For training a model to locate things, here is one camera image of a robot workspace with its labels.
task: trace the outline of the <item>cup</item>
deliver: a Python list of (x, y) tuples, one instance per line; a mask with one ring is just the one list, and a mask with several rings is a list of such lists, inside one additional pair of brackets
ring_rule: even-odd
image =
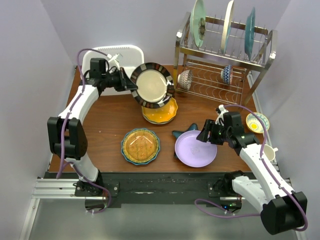
[(223, 82), (225, 84), (230, 85), (232, 83), (232, 77), (233, 77), (233, 70), (232, 70), (232, 66), (226, 66), (220, 74), (220, 77), (222, 78)]
[(188, 91), (191, 87), (192, 78), (193, 78), (193, 75), (190, 70), (183, 71), (178, 76), (178, 84), (182, 89)]
[(272, 148), (271, 146), (265, 144), (263, 148), (263, 152), (266, 155), (266, 157), (269, 159), (269, 161), (273, 161), (276, 158), (276, 151), (278, 151), (278, 148)]

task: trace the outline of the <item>gray floor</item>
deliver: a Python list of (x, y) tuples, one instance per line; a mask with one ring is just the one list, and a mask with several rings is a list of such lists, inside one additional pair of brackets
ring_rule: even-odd
[[(208, 207), (211, 212), (221, 210)], [(239, 214), (254, 213), (243, 204)], [(220, 219), (194, 205), (124, 204), (92, 216), (82, 199), (42, 199), (30, 240), (296, 240), (294, 231), (270, 235), (259, 217)]]

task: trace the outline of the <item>black and white striped plate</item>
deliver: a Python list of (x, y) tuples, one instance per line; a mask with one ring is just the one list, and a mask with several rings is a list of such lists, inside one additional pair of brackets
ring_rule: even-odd
[(130, 79), (138, 87), (131, 91), (132, 96), (145, 108), (161, 108), (175, 93), (173, 78), (168, 70), (158, 63), (141, 64), (133, 71)]

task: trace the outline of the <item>star-shaped dish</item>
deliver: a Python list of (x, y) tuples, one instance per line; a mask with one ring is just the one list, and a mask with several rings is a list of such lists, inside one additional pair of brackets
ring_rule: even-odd
[[(178, 138), (181, 136), (181, 134), (183, 134), (183, 133), (185, 133), (185, 132), (188, 132), (188, 131), (193, 131), (193, 130), (199, 130), (199, 129), (198, 129), (198, 125), (195, 124), (195, 123), (192, 123), (192, 124), (190, 125), (190, 127), (189, 127), (187, 130), (185, 130), (185, 131), (173, 130), (173, 131), (172, 131), (172, 135), (175, 137), (175, 139), (178, 139)], [(178, 158), (176, 152), (174, 152), (174, 157), (175, 157), (176, 159)]]

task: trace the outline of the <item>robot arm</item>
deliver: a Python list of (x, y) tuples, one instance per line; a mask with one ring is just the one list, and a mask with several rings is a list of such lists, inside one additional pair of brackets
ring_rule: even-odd
[(224, 177), (223, 190), (237, 193), (245, 197), (260, 213), (261, 221), (270, 234), (277, 234), (304, 225), (304, 219), (296, 205), (283, 188), (286, 189), (302, 207), (307, 210), (307, 198), (303, 192), (295, 192), (279, 175), (273, 165), (263, 153), (262, 158), (270, 172), (268, 172), (260, 158), (261, 145), (252, 133), (245, 133), (239, 112), (228, 112), (223, 105), (217, 108), (216, 121), (207, 119), (197, 140), (216, 145), (228, 145), (235, 150), (250, 167), (261, 188), (254, 185), (241, 171), (227, 173)]
[(115, 88), (118, 92), (136, 90), (137, 86), (127, 77), (125, 70), (119, 67), (117, 56), (109, 59), (109, 64), (115, 66), (112, 72), (106, 71), (106, 59), (92, 58), (90, 60), (89, 78), (85, 80), (85, 88), (80, 84), (75, 97), (58, 117), (50, 117), (47, 121), (50, 150), (61, 157), (61, 131), (63, 121), (68, 118), (64, 133), (64, 156), (68, 163), (73, 163), (79, 170), (81, 188), (86, 188), (93, 195), (99, 195), (101, 190), (87, 184), (89, 181), (104, 186), (100, 171), (93, 165), (87, 154), (88, 141), (83, 129), (83, 121), (94, 102), (105, 88)]

